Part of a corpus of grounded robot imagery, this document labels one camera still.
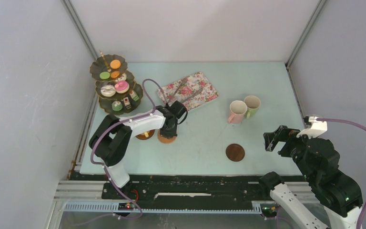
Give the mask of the green mug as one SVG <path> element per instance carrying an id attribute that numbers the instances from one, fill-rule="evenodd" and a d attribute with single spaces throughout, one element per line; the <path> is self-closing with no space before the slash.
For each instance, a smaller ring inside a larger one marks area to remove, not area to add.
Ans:
<path id="1" fill-rule="evenodd" d="M 259 107 L 261 106 L 261 100 L 254 95 L 249 95 L 245 97 L 244 103 L 247 106 L 247 113 L 246 113 L 247 119 L 253 117 L 257 113 Z"/>

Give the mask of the white chocolate-drizzled donut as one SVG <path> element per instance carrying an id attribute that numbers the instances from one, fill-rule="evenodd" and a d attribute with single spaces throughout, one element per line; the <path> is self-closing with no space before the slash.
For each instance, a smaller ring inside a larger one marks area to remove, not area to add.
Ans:
<path id="1" fill-rule="evenodd" d="M 100 93 L 104 97 L 112 97 L 116 94 L 116 89 L 114 85 L 107 84 L 100 88 Z"/>
<path id="2" fill-rule="evenodd" d="M 126 73 L 123 73 L 122 75 L 120 75 L 118 78 L 117 78 L 117 81 L 126 81 L 127 79 L 127 74 Z"/>

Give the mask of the woven rattan coaster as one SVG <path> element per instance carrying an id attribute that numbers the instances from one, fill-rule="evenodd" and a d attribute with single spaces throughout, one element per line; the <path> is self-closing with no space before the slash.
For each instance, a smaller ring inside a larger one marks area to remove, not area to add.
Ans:
<path id="1" fill-rule="evenodd" d="M 163 143 L 163 144 L 170 144 L 170 143 L 173 143 L 173 142 L 176 140 L 176 138 L 177 138 L 177 136 L 173 136 L 173 137 L 171 137 L 171 138 L 164 137 L 164 136 L 162 136 L 162 135 L 160 134 L 160 131 L 158 132 L 157 137 L 158 137 L 158 140 L 159 140 L 161 143 Z"/>

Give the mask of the chocolate cake slice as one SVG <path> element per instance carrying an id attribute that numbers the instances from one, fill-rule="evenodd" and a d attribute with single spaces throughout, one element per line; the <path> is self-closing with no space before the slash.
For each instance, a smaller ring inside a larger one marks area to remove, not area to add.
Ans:
<path id="1" fill-rule="evenodd" d="M 131 106 L 131 102 L 130 102 L 130 99 L 128 97 L 124 97 L 123 98 L 123 104 L 124 104 L 124 107 L 127 109 L 127 110 L 130 110 L 132 108 Z"/>

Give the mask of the pink mug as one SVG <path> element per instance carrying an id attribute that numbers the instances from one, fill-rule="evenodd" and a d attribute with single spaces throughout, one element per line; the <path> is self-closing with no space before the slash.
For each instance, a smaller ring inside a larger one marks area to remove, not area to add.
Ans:
<path id="1" fill-rule="evenodd" d="M 244 101 L 235 100 L 232 101 L 230 106 L 230 114 L 228 117 L 228 123 L 230 124 L 238 124 L 242 122 L 245 114 L 247 113 L 247 105 Z"/>

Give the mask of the dark brown wooden coaster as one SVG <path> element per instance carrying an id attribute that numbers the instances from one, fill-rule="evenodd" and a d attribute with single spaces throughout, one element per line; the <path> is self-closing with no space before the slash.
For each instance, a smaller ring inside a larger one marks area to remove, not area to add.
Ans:
<path id="1" fill-rule="evenodd" d="M 244 159 L 245 150 L 239 144 L 230 144 L 226 148 L 225 154 L 229 160 L 234 161 L 234 162 L 239 162 Z"/>

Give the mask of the small orange macaron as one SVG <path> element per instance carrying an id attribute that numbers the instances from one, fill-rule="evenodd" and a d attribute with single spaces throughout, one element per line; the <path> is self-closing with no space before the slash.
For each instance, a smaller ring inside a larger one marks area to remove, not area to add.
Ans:
<path id="1" fill-rule="evenodd" d="M 113 71 L 113 72 L 110 73 L 110 77 L 113 78 L 113 79 L 116 79 L 119 76 L 120 76 L 119 71 Z"/>

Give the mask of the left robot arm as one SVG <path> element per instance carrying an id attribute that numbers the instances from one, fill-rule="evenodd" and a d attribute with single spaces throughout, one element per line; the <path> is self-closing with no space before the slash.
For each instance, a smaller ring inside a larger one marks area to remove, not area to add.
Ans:
<path id="1" fill-rule="evenodd" d="M 156 106 L 152 110 L 135 116 L 118 118 L 111 114 L 105 116 L 89 140 L 92 149 L 91 162 L 101 165 L 114 185 L 113 192 L 119 198 L 127 198 L 132 192 L 128 183 L 130 176 L 122 160 L 131 138 L 159 130 L 158 138 L 168 144 L 177 138 L 177 126 L 187 118 L 186 107 L 175 101 L 172 105 Z"/>

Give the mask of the green round cake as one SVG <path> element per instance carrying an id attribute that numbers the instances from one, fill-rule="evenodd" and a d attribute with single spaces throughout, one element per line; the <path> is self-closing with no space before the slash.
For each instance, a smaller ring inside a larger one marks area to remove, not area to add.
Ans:
<path id="1" fill-rule="evenodd" d="M 123 109 L 123 105 L 122 105 L 122 103 L 120 101 L 113 101 L 112 102 L 112 110 L 113 111 L 118 112 L 118 111 L 120 111 L 122 109 Z"/>

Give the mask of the light brown wooden coaster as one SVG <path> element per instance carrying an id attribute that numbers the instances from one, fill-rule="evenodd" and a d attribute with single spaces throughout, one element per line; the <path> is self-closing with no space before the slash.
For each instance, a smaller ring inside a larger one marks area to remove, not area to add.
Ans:
<path id="1" fill-rule="evenodd" d="M 155 130 L 150 130 L 150 131 L 146 131 L 141 134 L 138 134 L 135 137 L 140 140 L 147 140 L 147 139 L 151 138 L 154 135 L 154 133 L 155 133 Z"/>

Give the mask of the green layered cake slice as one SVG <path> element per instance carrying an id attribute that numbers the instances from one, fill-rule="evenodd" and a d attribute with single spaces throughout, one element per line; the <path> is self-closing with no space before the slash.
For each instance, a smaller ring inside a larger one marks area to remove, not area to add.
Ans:
<path id="1" fill-rule="evenodd" d="M 135 102 L 140 100 L 138 94 L 134 90 L 131 90 L 129 95 L 130 95 L 131 99 L 134 100 Z"/>

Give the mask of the pink frosted donut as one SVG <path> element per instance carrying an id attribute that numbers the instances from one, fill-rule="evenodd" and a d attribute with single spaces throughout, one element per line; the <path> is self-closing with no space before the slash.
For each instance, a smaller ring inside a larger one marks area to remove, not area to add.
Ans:
<path id="1" fill-rule="evenodd" d="M 115 84 L 114 88 L 116 93 L 123 94 L 129 90 L 130 85 L 127 81 L 119 81 Z"/>

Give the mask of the green macaron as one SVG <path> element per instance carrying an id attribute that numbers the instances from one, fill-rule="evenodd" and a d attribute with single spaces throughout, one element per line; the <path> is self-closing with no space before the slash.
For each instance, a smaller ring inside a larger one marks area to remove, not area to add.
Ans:
<path id="1" fill-rule="evenodd" d="M 106 79 L 109 79 L 110 78 L 110 73 L 109 72 L 101 72 L 100 74 L 99 74 L 99 77 L 100 77 L 100 79 L 102 79 L 102 80 L 106 80 Z"/>

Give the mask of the orange round biscuit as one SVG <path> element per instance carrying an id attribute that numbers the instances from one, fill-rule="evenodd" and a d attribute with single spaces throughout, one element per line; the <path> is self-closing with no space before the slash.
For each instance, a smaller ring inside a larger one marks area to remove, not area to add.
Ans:
<path id="1" fill-rule="evenodd" d="M 120 60 L 112 60 L 111 62 L 110 62 L 110 67 L 112 68 L 112 69 L 119 69 L 120 68 L 120 66 L 121 66 L 121 61 Z"/>

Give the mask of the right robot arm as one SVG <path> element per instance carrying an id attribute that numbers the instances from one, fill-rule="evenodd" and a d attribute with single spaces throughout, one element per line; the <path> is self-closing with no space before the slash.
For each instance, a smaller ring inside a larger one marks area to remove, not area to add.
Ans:
<path id="1" fill-rule="evenodd" d="M 363 199 L 359 185 L 339 170 L 340 154 L 330 140 L 319 138 L 304 129 L 285 125 L 264 133 L 265 150 L 272 152 L 278 142 L 284 146 L 278 154 L 288 157 L 298 167 L 315 197 L 328 215 L 326 225 L 313 215 L 293 194 L 284 180 L 269 172 L 259 179 L 258 193 L 273 199 L 303 229 L 357 229 Z"/>

